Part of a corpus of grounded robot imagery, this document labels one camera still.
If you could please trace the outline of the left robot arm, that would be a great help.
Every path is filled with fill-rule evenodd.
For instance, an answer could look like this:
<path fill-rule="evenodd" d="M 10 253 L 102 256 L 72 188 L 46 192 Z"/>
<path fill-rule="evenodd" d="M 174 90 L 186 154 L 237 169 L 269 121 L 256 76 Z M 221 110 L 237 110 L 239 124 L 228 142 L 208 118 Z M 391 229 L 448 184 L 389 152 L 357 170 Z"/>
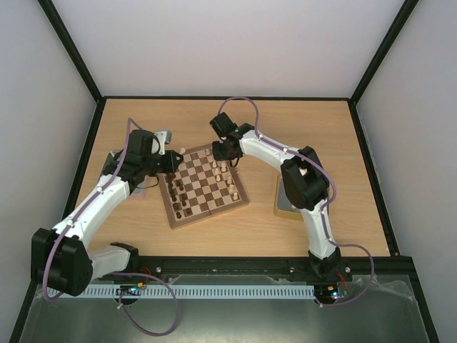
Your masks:
<path fill-rule="evenodd" d="M 87 249 L 110 213 L 146 178 L 173 173 L 184 160 L 166 149 L 171 132 L 131 131 L 124 148 L 107 157 L 96 186 L 52 229 L 38 229 L 31 239 L 31 279 L 43 289 L 80 295 L 93 279 L 113 272 L 133 272 L 138 249 L 122 243 L 95 252 Z"/>

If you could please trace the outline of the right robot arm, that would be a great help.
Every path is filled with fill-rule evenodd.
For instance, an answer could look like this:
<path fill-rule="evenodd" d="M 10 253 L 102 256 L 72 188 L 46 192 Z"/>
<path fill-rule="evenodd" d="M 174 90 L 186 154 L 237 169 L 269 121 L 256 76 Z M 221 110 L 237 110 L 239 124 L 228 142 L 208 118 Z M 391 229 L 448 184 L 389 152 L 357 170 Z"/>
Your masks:
<path fill-rule="evenodd" d="M 224 112 L 209 124 L 219 138 L 212 143 L 214 159 L 254 156 L 281 173 L 286 198 L 300 211 L 308 232 L 311 271 L 318 279 L 328 279 L 336 272 L 341 252 L 329 224 L 329 180 L 316 152 L 309 146 L 297 149 L 283 145 L 250 124 L 238 126 Z"/>

